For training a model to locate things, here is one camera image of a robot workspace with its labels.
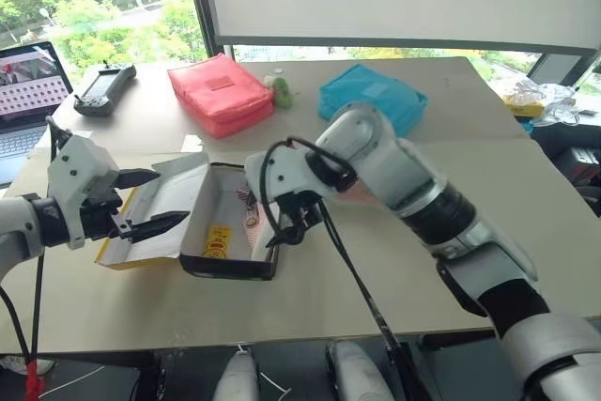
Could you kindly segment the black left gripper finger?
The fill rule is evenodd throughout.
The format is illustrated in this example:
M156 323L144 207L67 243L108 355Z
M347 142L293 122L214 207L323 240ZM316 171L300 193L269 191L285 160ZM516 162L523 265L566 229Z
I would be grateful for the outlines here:
M145 168L122 169L116 177L116 188L125 190L142 186L159 176L160 174L156 171Z
M189 211L173 210L152 216L148 221L135 224L130 219L119 215L113 217L115 227L109 233L110 239L126 239L130 243L137 243L162 235L190 215Z

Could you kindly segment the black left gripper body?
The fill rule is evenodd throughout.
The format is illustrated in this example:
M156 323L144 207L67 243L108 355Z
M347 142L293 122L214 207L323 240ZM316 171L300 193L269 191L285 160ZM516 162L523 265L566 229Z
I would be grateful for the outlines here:
M87 193L80 206L80 218L86 239L119 237L128 231L119 209L123 201L115 188Z

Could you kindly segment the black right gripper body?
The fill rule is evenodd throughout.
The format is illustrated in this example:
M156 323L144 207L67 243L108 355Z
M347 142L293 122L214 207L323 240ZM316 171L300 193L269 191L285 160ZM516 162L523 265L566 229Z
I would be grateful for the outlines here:
M285 229L292 224L301 224L305 233L323 222L320 211L322 197L314 192L286 193L276 198L280 214L285 217Z

